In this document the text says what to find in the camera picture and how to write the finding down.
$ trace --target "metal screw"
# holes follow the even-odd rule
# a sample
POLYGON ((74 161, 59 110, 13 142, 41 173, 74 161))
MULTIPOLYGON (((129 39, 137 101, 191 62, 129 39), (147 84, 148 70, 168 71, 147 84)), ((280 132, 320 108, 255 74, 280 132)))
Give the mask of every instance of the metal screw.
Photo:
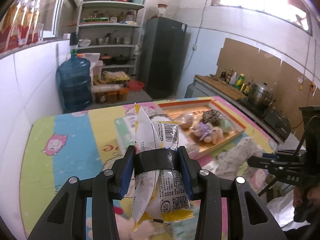
POLYGON ((243 184, 245 182, 245 179, 243 177, 237 177, 236 182, 243 184))
POLYGON ((111 176, 113 174, 113 171, 109 169, 109 170, 105 170, 103 173, 106 176, 111 176))
POLYGON ((76 183, 78 181, 78 179, 76 178, 76 177, 71 177, 70 179, 69 179, 69 183, 70 184, 74 184, 74 183, 76 183))
POLYGON ((200 171, 200 174, 201 174, 202 176, 207 176, 207 175, 209 175, 209 171, 207 171, 207 170, 201 170, 201 171, 200 171))

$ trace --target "orange-rimmed tray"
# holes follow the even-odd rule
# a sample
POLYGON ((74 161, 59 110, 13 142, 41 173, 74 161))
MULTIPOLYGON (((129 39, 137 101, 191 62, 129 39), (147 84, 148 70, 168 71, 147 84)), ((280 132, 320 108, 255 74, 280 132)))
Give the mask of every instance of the orange-rimmed tray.
POLYGON ((192 128, 183 130, 185 135, 191 138, 199 146, 199 152, 195 156, 191 156, 193 159, 199 159, 211 153, 212 151, 226 145, 227 143, 229 143, 230 141, 233 141, 235 138, 241 135, 246 129, 246 126, 244 124, 242 124, 234 116, 229 114, 226 110, 224 110, 217 103, 215 103, 213 100, 210 100, 210 99, 168 102, 168 103, 159 104, 158 106, 161 107, 164 113, 167 114, 169 118, 173 120, 185 112, 193 113, 195 117, 193 124, 196 124, 201 120, 203 112, 211 109, 216 109, 216 110, 219 110, 221 114, 224 116, 224 118, 228 119, 233 125, 234 131, 230 133, 224 133, 223 141, 217 144, 205 143, 203 141, 199 141, 199 138, 193 134, 192 128))

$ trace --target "gas stove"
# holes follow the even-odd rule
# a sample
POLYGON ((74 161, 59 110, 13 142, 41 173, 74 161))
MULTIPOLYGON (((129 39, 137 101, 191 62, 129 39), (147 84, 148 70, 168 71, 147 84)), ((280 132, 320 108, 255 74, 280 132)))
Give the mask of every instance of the gas stove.
POLYGON ((241 105, 247 108, 255 116, 262 119, 279 137, 286 140, 291 132, 290 122, 288 118, 281 115, 276 109, 264 110, 257 109, 255 106, 248 102, 247 98, 238 101, 241 105))

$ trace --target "hand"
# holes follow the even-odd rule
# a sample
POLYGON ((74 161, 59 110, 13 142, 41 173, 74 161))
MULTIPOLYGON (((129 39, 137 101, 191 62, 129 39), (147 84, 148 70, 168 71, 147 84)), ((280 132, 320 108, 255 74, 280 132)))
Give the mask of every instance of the hand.
MULTIPOLYGON (((303 191, 299 187, 293 190, 293 206, 297 207, 302 204, 303 191)), ((320 185, 308 191, 307 198, 313 200, 313 204, 320 206, 320 185)))

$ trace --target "triangular cutout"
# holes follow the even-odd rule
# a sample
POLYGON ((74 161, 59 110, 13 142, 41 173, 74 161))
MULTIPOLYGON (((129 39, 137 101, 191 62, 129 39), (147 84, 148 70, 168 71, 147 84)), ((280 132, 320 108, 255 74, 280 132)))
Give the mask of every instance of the triangular cutout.
POLYGON ((48 222, 60 224, 64 223, 64 217, 66 215, 66 209, 68 204, 69 193, 66 192, 59 199, 58 203, 55 205, 54 209, 48 216, 48 222))
POLYGON ((268 221, 268 217, 263 212, 257 201, 251 195, 250 192, 246 191, 244 193, 245 202, 247 204, 248 213, 249 213, 249 221, 251 225, 258 225, 261 223, 266 223, 268 221))

